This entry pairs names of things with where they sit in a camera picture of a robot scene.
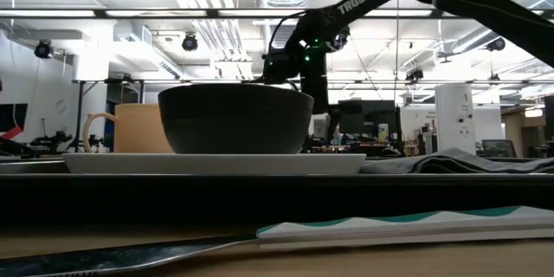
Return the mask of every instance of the black bowl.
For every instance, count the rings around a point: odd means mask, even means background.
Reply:
[[[175,153],[291,154],[308,132],[313,98],[252,84],[196,84],[158,95]]]

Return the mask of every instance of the desk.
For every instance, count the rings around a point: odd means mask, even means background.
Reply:
[[[0,257],[85,248],[175,241],[250,229],[1,229]],[[546,277],[554,275],[554,241],[469,242],[435,245],[336,248],[289,253],[256,247],[223,250],[121,276],[146,277]]]

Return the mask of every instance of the ceiling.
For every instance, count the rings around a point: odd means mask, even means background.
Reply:
[[[227,0],[237,8],[260,8],[269,6],[262,0]],[[307,0],[309,7],[321,7],[334,4],[340,0]],[[529,6],[530,2],[535,0],[514,0],[522,5]],[[554,0],[536,2],[534,9],[549,9],[554,5]],[[159,9],[179,9],[189,7],[222,7],[228,3],[226,0],[0,0],[0,6],[3,8],[53,8],[53,9],[137,9],[137,8],[159,8]],[[398,14],[411,14],[413,9],[427,9],[426,4],[418,3],[414,0],[393,0],[386,3],[383,8],[400,9]],[[213,79],[214,66],[222,68],[223,71],[231,71],[223,78],[235,78],[239,68],[243,76],[256,76],[261,73],[261,55],[267,50],[267,29],[264,26],[274,24],[275,21],[262,19],[243,19],[236,21],[242,49],[235,50],[232,54],[235,61],[242,61],[240,66],[236,62],[216,62],[225,57],[221,48],[210,48],[216,42],[210,38],[203,38],[201,29],[202,20],[129,20],[121,19],[116,28],[130,27],[134,33],[140,33],[143,26],[146,26],[152,34],[152,44],[158,52],[169,62],[178,66],[184,73],[189,68],[194,71],[193,76]],[[79,30],[91,41],[102,41],[106,38],[99,35],[98,29],[111,28],[114,21],[100,20],[17,20],[18,26],[26,29],[74,29]],[[227,25],[226,21],[214,21],[215,27],[211,30],[219,32],[222,38],[221,45],[223,50],[233,52],[233,43],[229,35],[225,33],[226,27],[233,30],[232,25]],[[460,39],[469,38],[468,35],[479,35],[486,31],[477,22],[471,20],[458,19],[364,19],[351,24],[351,38],[346,46],[333,54],[328,55],[327,67],[328,75],[331,80],[394,80],[395,71],[398,69],[399,79],[403,81],[406,71],[412,68],[421,68],[427,80],[486,80],[491,72],[499,74],[503,80],[522,80],[529,78],[540,78],[541,80],[552,79],[553,75],[549,72],[552,68],[545,66],[541,62],[532,61],[532,56],[527,54],[521,48],[510,42],[506,43],[506,48],[502,51],[489,52],[484,49],[474,48],[461,55],[449,57],[451,62],[443,62],[444,58],[438,57],[437,52],[449,49],[448,44],[454,44]],[[186,52],[182,49],[181,43],[185,33],[196,32],[196,38],[199,41],[198,49],[194,52]],[[136,53],[134,55],[121,52],[118,56],[128,61],[117,61],[112,63],[112,69],[118,71],[131,71],[136,76],[143,72],[149,72],[148,78],[167,79],[167,73],[160,71],[148,65],[149,56],[146,53]],[[392,83],[381,83],[376,85],[380,92],[371,91],[373,86],[363,84],[362,86],[336,84],[336,88],[345,90],[334,91],[337,98],[348,97],[371,97],[371,98],[392,98],[394,95],[407,94],[420,97],[428,96],[432,93],[432,87],[422,85],[421,87],[406,87],[404,85],[395,86]],[[394,92],[391,89],[399,87],[401,91]],[[475,93],[493,99],[494,96],[515,94],[521,89],[521,85],[511,84],[501,87],[474,86]]]

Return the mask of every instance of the red object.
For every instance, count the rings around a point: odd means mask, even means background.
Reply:
[[[21,133],[21,132],[23,132],[23,130],[19,126],[16,126],[15,128],[13,128],[13,129],[7,131],[6,133],[0,135],[0,138],[2,138],[2,139],[13,139],[17,135],[19,135],[19,133]]]

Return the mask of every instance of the white plate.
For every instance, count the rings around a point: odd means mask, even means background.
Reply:
[[[72,173],[357,174],[364,154],[180,155],[68,153]]]

